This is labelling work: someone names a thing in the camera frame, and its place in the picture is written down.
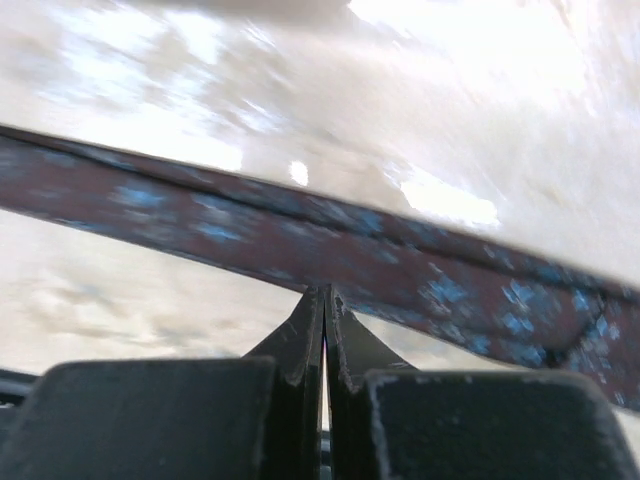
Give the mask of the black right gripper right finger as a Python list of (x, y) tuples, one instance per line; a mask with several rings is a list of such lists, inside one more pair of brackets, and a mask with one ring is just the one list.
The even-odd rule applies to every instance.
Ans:
[(420, 370), (326, 287), (337, 479), (635, 479), (608, 402), (585, 377)]

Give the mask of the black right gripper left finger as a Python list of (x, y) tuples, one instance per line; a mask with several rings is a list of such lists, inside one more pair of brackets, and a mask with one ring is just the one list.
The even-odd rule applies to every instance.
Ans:
[(1, 416), (5, 479), (316, 479), (323, 292), (231, 359), (69, 362)]

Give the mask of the maroon blue-flowered tie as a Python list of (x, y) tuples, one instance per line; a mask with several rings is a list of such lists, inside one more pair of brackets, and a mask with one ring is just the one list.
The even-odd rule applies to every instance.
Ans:
[(357, 310), (639, 406), (639, 293), (427, 221), (263, 181), (1, 130), (1, 204)]

